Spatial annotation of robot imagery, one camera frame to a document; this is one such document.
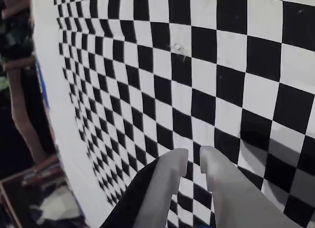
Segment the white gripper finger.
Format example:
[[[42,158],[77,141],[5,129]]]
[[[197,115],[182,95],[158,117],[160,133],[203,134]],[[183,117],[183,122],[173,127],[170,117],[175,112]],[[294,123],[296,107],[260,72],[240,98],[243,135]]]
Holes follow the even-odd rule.
[[[172,196],[187,173],[188,156],[188,149],[177,148],[137,172],[101,227],[166,227]]]
[[[200,169],[212,193],[218,228],[296,228],[219,150],[200,148]]]

